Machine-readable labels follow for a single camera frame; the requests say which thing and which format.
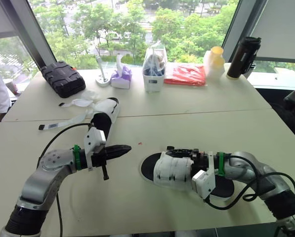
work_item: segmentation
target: white plastic bottle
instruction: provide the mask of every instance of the white plastic bottle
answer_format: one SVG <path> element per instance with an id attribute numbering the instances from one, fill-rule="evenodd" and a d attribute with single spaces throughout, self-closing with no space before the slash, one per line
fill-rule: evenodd
<path id="1" fill-rule="evenodd" d="M 205 68 L 206 79 L 219 79 L 225 72 L 225 60 L 222 57 L 222 53 L 223 48 L 219 46 L 215 46 L 205 53 L 203 66 Z"/>

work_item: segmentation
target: yellow cap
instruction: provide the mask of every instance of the yellow cap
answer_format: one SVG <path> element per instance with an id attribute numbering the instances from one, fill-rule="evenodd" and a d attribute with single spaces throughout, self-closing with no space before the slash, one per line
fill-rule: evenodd
<path id="1" fill-rule="evenodd" d="M 211 52 L 214 53 L 214 54 L 219 54 L 221 55 L 223 53 L 223 48 L 220 47 L 220 46 L 214 46 L 212 49 L 211 49 Z"/>

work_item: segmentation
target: white bracket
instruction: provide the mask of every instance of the white bracket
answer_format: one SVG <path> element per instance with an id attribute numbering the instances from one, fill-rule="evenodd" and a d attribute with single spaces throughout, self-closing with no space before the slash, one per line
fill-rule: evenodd
<path id="1" fill-rule="evenodd" d="M 86 155 L 88 170 L 92 170 L 91 156 L 93 152 L 98 153 L 106 144 L 104 132 L 92 127 L 84 137 L 84 153 Z"/>
<path id="2" fill-rule="evenodd" d="M 200 170 L 191 180 L 192 189 L 202 199 L 206 199 L 215 189 L 214 157 L 213 152 L 208 152 L 209 168 L 207 171 Z"/>

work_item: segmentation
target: black storage case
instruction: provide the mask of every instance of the black storage case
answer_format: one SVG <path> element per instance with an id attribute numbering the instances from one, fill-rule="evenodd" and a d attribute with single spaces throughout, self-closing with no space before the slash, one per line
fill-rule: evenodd
<path id="1" fill-rule="evenodd" d="M 42 67 L 41 72 L 53 90 L 62 98 L 67 98 L 86 88 L 83 77 L 64 61 Z"/>

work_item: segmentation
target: pink item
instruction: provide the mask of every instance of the pink item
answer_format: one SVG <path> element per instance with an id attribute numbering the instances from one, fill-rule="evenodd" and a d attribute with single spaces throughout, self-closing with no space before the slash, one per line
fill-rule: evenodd
<path id="1" fill-rule="evenodd" d="M 202 65 L 182 64 L 173 69 L 172 78 L 166 84 L 202 86 L 206 84 L 206 74 Z"/>

